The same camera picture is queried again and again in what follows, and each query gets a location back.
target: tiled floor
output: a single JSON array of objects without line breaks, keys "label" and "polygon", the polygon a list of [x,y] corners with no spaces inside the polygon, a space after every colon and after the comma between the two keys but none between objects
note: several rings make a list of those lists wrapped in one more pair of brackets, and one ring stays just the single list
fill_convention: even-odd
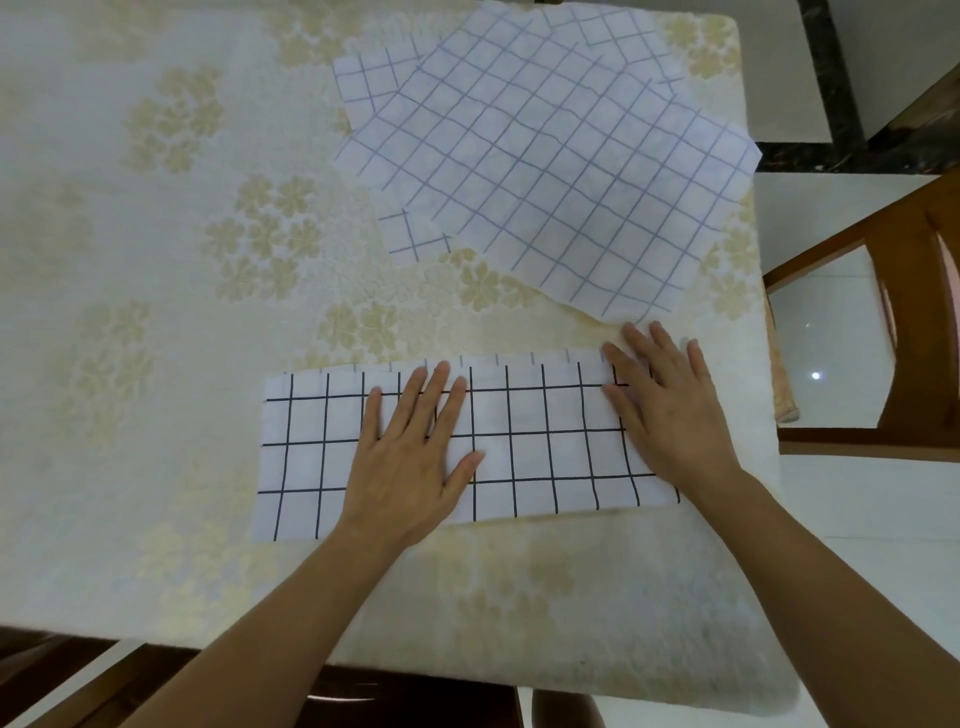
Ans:
[{"label": "tiled floor", "polygon": [[[757,175],[764,271],[932,179]],[[834,261],[783,288],[771,304],[799,425],[875,425],[893,355],[869,257],[860,252]],[[960,658],[960,465],[816,456],[785,456],[780,463],[786,503],[797,518]],[[530,692],[520,697],[529,719]],[[607,728],[826,725],[806,692],[791,713],[773,718],[596,701]]]},{"label": "tiled floor", "polygon": [[[756,176],[764,272],[930,182],[922,176]],[[873,427],[893,350],[873,265],[858,248],[770,297],[780,350],[806,427]]]},{"label": "tiled floor", "polygon": [[830,142],[797,0],[614,0],[613,4],[732,17],[740,30],[753,138]]}]

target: right hand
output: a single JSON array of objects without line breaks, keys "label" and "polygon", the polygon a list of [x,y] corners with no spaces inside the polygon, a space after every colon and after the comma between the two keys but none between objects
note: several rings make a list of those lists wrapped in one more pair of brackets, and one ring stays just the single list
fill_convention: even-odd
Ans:
[{"label": "right hand", "polygon": [[630,394],[616,384],[603,391],[644,462],[694,500],[705,483],[739,473],[727,419],[696,339],[684,355],[659,322],[650,325],[650,337],[626,324],[623,337],[650,363],[656,379],[608,342],[603,353],[630,385]]}]

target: table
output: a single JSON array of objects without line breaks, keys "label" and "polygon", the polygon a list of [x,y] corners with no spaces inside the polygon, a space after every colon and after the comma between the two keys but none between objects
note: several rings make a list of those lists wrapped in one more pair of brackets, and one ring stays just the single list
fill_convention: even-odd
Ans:
[{"label": "table", "polygon": [[[330,163],[348,121],[329,62],[471,4],[390,6],[2,10],[0,622],[202,647],[270,591],[313,544],[250,540],[268,374],[614,335],[469,251],[384,252]],[[701,101],[744,121],[732,21],[659,20]],[[763,316],[748,198],[670,326],[700,338],[776,492]],[[444,529],[333,660],[752,713],[798,688],[688,503]]]}]

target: chair backrest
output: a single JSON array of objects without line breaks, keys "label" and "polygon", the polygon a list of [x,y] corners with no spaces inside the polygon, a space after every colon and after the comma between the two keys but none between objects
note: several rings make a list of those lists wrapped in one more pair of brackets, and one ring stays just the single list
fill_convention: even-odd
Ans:
[{"label": "chair backrest", "polygon": [[855,227],[861,226],[897,359],[877,428],[960,436],[960,172]]}]

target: grid paper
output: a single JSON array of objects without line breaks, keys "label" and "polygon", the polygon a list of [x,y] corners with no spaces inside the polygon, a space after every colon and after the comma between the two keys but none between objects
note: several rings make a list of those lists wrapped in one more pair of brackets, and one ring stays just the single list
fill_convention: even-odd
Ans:
[{"label": "grid paper", "polygon": [[464,247],[423,215],[407,212],[389,195],[372,191],[371,198],[383,245],[398,265],[433,260]]},{"label": "grid paper", "polygon": [[[686,92],[682,65],[660,37],[653,16],[637,8],[565,3],[536,8],[554,35],[584,43],[602,58],[621,59],[641,80],[664,84],[673,93]],[[383,50],[344,56],[333,62],[333,74],[353,129],[366,124],[400,85],[413,74],[420,59],[440,43],[438,36],[405,38]],[[387,252],[399,265],[432,260],[455,247],[452,238],[420,215],[410,215],[386,195],[373,200],[377,224]]]},{"label": "grid paper", "polygon": [[[587,361],[575,357],[493,354],[451,362],[448,383],[463,375],[469,392],[446,471],[474,449],[487,457],[445,523],[680,501],[636,454],[600,391],[613,381],[611,367],[597,352],[583,352]],[[421,363],[432,369],[438,362],[347,365],[267,381],[256,541],[321,539],[330,532],[343,510],[366,395],[373,386],[383,390],[382,431]]]},{"label": "grid paper", "polygon": [[413,74],[420,59],[440,43],[432,33],[408,36],[399,43],[333,61],[333,76],[353,129],[359,129],[390,101]]},{"label": "grid paper", "polygon": [[623,63],[639,81],[664,85],[671,94],[688,92],[684,67],[670,52],[649,11],[563,3],[533,12],[542,13],[553,37],[584,43],[607,63]]},{"label": "grid paper", "polygon": [[338,163],[561,303],[606,321],[669,312],[759,151],[537,17],[485,2]]}]

